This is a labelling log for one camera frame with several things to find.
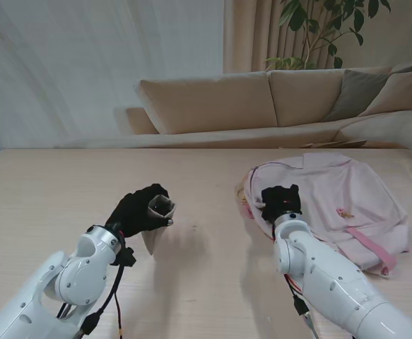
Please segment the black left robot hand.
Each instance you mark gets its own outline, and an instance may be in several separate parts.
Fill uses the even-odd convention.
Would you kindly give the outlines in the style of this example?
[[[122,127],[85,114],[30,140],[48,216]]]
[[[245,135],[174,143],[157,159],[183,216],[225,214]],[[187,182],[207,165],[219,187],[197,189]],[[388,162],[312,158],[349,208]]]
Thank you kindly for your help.
[[[133,237],[143,231],[152,231],[168,226],[167,218],[155,219],[148,216],[148,205],[156,196],[169,197],[168,192],[160,184],[152,184],[141,190],[125,195],[106,225],[119,223],[124,237]]]

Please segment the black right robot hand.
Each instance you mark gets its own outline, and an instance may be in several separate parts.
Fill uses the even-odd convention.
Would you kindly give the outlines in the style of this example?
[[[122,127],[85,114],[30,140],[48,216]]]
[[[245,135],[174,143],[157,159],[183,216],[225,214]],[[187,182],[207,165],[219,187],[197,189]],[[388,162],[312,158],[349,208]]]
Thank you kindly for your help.
[[[282,215],[296,213],[301,214],[301,202],[299,187],[292,184],[290,187],[274,186],[264,189],[261,192],[262,218],[270,223],[274,223]]]

